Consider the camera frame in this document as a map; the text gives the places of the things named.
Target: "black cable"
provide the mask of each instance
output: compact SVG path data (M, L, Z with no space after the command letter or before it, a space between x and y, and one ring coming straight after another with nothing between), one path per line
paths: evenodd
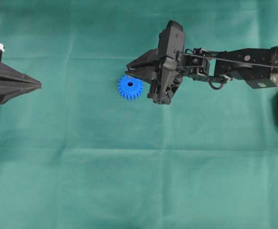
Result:
M223 52L210 51L210 50L206 50L206 49L201 49L201 50L204 51L204 52L208 52L210 54L214 54L214 55L218 55L220 53L223 53Z
M181 55L194 56L194 57L199 57L199 58L204 58L204 59L214 59L214 60L218 60L218 61L247 64L247 65L266 67L266 68L278 68L278 66L273 66L273 65L266 65L266 64L259 64L259 63L248 63L248 62L242 62L242 61L233 61L233 60L224 59L224 58L218 58L218 57L213 57L213 56L202 56L202 55L196 55L196 54L190 54L190 53L184 53L184 52L178 52L178 53L181 54Z
M226 80L223 80L223 81L220 83L220 86L219 86L219 87L215 87L215 86L212 84L212 80L211 80L211 79L209 79L207 82L209 83L210 87L211 87L212 89L214 89L214 90L220 90L220 89L222 89L222 88L225 86L225 84L227 83Z
M186 50L185 50L185 53L186 53L186 54L188 54L188 53L187 53L187 51L194 52L194 51L193 51L193 50L191 50L191 49L186 49Z

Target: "green fabric surface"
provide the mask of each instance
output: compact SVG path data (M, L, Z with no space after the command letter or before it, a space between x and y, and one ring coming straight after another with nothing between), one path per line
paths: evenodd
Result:
M278 88L119 96L169 20L187 48L278 45L278 0L0 0L2 61L42 82L0 107L0 229L278 229Z

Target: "screw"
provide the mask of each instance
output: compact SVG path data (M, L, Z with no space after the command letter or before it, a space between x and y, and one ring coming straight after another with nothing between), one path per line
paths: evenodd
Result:
M250 61L250 59L251 59L251 56L249 56L249 55L247 55L247 56L245 56L245 61Z
M258 83L259 87L267 87L264 83Z

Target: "robotic arm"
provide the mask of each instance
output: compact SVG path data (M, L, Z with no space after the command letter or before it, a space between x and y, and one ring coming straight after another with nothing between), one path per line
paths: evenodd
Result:
M278 86L278 46L232 52L184 50L184 46L183 27L169 21L159 34L158 48L127 64L125 73L149 83L147 97L156 104L170 104L185 76L207 82L215 90L233 79L245 80L253 89ZM210 60L216 60L213 76L209 75Z

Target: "blue gear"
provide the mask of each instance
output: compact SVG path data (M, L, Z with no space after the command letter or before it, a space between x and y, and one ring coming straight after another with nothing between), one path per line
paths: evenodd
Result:
M118 90L124 99L133 100L142 94L143 82L129 75L124 75L118 82Z

